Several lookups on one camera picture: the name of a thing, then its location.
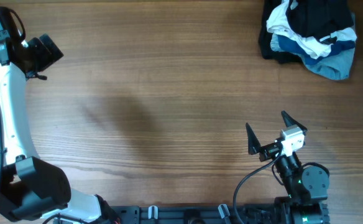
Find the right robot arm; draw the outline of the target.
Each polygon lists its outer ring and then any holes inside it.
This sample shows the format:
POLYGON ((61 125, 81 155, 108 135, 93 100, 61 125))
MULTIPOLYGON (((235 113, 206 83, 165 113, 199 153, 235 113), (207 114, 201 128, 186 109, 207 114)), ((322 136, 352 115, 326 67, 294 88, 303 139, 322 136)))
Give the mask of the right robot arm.
POLYGON ((246 205, 238 217, 241 223, 296 223, 327 224, 329 170, 321 164, 302 164, 296 154, 305 145, 307 128, 293 119, 286 111, 281 112, 286 128, 273 143, 261 145, 253 129, 246 124, 248 153, 258 154, 261 162, 269 163, 243 178, 238 187, 249 177, 271 167, 276 181, 287 191, 286 197, 277 197, 269 205, 246 205))

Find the black t-shirt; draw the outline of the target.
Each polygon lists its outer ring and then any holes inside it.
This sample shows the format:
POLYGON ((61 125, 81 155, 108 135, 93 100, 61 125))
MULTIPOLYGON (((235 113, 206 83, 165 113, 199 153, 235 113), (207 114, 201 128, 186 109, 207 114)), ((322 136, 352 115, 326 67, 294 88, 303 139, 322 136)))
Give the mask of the black t-shirt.
POLYGON ((316 39, 354 25, 346 0, 289 0, 286 17, 295 33, 316 39))

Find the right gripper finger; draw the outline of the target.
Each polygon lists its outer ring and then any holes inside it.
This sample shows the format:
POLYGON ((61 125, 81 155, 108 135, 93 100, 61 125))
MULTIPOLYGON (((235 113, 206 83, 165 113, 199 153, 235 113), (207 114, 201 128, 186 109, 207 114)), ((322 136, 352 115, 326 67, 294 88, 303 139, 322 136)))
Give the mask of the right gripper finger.
POLYGON ((281 115, 286 127, 297 125, 303 131, 303 134, 307 132, 308 129, 304 125, 293 119, 286 111, 281 111, 281 115))
POLYGON ((260 152, 260 142, 257 139, 257 136, 255 135, 254 131, 252 130, 249 123, 246 123, 246 131, 247 131, 247 142, 248 142, 248 153, 250 155, 254 155, 260 152))

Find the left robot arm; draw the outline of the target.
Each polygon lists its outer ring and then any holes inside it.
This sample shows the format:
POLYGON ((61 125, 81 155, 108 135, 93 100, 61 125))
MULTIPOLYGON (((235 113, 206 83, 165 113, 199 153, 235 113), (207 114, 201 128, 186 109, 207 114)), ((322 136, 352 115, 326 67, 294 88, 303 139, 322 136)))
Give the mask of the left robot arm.
POLYGON ((32 141, 25 87, 62 58, 48 35, 26 40, 16 12, 0 7, 0 215, 11 222, 111 223, 97 195, 73 190, 59 167, 41 160, 32 141))

